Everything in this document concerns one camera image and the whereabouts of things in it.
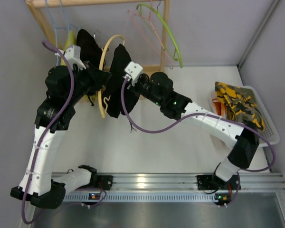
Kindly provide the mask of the black trousers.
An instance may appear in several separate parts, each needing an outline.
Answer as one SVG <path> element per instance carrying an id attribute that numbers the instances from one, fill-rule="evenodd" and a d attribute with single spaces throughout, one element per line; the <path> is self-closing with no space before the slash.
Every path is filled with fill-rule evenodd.
<path id="1" fill-rule="evenodd" d="M 131 62 L 131 57 L 124 45 L 120 44 L 114 51 L 114 57 L 109 72 L 112 74 L 102 93 L 103 98 L 108 98 L 103 102 L 103 107 L 107 106 L 107 114 L 110 117 L 118 118 L 125 115 L 122 108 L 121 88 L 124 82 L 124 69 Z"/>

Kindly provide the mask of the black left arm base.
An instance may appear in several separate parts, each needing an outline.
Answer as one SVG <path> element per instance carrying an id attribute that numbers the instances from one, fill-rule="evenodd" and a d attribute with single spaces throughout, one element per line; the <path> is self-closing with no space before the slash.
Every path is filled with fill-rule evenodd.
<path id="1" fill-rule="evenodd" d="M 94 188 L 110 190 L 113 185 L 113 176 L 112 175 L 98 175 L 94 181 Z"/>

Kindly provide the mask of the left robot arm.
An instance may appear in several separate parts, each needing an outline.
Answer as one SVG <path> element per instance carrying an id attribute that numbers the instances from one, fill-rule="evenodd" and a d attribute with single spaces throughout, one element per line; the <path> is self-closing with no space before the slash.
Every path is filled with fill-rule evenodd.
<path id="1" fill-rule="evenodd" d="M 59 145 L 75 115 L 75 105 L 88 93 L 101 90 L 112 74 L 85 62 L 85 68 L 69 71 L 67 66 L 55 66 L 45 80 L 47 97 L 37 110 L 34 142 L 25 175 L 10 195 L 29 201 L 41 209 L 56 209 L 70 192 L 97 184 L 97 170 L 80 165 L 59 178 L 52 178 Z"/>

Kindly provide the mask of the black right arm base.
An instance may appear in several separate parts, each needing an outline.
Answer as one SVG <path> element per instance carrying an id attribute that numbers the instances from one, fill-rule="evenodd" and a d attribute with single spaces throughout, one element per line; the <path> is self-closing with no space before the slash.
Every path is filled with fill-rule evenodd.
<path id="1" fill-rule="evenodd" d="M 239 179 L 237 175 L 233 175 L 230 180 L 223 181 L 214 174 L 203 174 L 197 176 L 199 190 L 236 190 Z"/>

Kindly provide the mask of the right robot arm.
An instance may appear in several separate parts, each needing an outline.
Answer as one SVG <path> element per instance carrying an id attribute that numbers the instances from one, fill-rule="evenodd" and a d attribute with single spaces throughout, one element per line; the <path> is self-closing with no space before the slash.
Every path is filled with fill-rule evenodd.
<path id="1" fill-rule="evenodd" d="M 134 70 L 125 71 L 129 90 L 158 105 L 160 112 L 175 120 L 192 124 L 220 139 L 231 149 L 215 168 L 210 179 L 215 189 L 225 187 L 239 170 L 249 168 L 259 147 L 259 135 L 252 122 L 241 124 L 226 120 L 174 91 L 173 81 L 163 72 L 151 76 Z"/>

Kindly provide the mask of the green plastic hanger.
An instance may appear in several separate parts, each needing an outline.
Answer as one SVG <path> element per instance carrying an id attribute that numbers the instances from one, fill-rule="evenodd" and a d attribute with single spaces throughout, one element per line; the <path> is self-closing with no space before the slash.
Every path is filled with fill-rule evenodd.
<path id="1" fill-rule="evenodd" d="M 183 59 L 181 51 L 169 26 L 170 2 L 168 0 L 160 0 L 156 6 L 153 5 L 152 0 L 149 3 L 138 3 L 136 12 L 136 16 L 144 21 L 145 25 L 151 30 L 160 43 L 161 67 L 167 65 L 170 69 L 173 69 L 172 64 L 177 63 L 178 66 L 182 68 Z M 161 36 L 152 21 L 153 17 L 158 19 L 161 23 Z"/>

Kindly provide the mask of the yellow green garment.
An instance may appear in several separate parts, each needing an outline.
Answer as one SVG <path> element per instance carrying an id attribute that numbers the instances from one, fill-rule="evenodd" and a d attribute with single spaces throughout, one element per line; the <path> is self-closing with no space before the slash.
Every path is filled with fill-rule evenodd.
<path id="1" fill-rule="evenodd" d="M 73 31 L 70 31 L 67 35 L 67 38 L 66 38 L 66 41 L 65 41 L 65 44 L 64 44 L 64 48 L 63 50 L 66 51 L 67 48 L 70 46 L 70 45 L 74 45 L 76 44 L 76 36 L 75 34 L 73 33 Z M 93 96 L 89 97 L 89 96 L 84 96 L 84 98 L 82 98 L 82 101 L 89 101 L 88 99 L 89 98 L 92 98 L 92 101 L 93 101 Z"/>

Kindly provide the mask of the orange white garment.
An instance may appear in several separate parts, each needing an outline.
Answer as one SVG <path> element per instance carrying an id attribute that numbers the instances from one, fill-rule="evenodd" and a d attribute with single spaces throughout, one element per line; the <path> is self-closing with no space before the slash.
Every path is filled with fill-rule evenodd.
<path id="1" fill-rule="evenodd" d="M 212 104 L 214 113 L 216 113 L 217 115 L 220 115 L 224 118 L 227 117 L 228 109 L 227 109 L 226 105 L 224 103 L 220 102 L 217 97 L 215 97 L 211 100 L 211 104 Z"/>

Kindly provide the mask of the camouflage yellow garment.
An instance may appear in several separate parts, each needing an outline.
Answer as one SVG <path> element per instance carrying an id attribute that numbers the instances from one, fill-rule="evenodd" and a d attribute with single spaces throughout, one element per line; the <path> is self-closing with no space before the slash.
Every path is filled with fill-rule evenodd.
<path id="1" fill-rule="evenodd" d="M 214 91 L 213 98 L 217 97 L 228 109 L 226 119 L 243 124 L 252 122 L 259 131 L 265 130 L 264 118 L 251 89 L 216 82 Z"/>

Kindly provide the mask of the white plastic basket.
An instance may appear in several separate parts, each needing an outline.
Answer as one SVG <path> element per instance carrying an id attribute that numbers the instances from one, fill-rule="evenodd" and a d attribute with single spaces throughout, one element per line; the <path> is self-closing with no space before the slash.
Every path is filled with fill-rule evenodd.
<path id="1" fill-rule="evenodd" d="M 215 82 L 214 90 L 209 94 L 209 103 L 215 114 L 243 124 L 251 121 L 270 144 L 280 142 L 279 133 L 253 87 Z"/>

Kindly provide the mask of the aluminium mounting rail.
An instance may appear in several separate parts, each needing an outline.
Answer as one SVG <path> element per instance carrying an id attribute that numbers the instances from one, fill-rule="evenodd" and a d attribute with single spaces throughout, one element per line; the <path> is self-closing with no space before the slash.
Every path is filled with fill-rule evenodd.
<path id="1" fill-rule="evenodd" d="M 197 191 L 198 173 L 103 173 L 113 176 L 112 191 Z M 241 189 L 246 192 L 283 192 L 280 173 L 240 173 Z"/>

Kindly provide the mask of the grey wall corner profile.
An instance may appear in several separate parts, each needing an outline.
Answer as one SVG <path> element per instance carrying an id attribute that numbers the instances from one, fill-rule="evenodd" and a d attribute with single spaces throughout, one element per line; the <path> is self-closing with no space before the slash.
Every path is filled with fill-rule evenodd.
<path id="1" fill-rule="evenodd" d="M 265 31 L 266 26 L 268 25 L 271 17 L 274 15 L 275 11 L 279 7 L 281 0 L 272 0 L 270 2 L 269 8 L 266 10 L 261 22 L 259 23 L 255 33 L 253 34 L 252 38 L 250 39 L 247 47 L 245 48 L 239 62 L 237 63 L 237 69 L 240 71 L 244 63 L 246 62 L 249 54 L 251 53 L 252 49 L 254 48 L 255 44 L 261 37 L 262 33 Z"/>

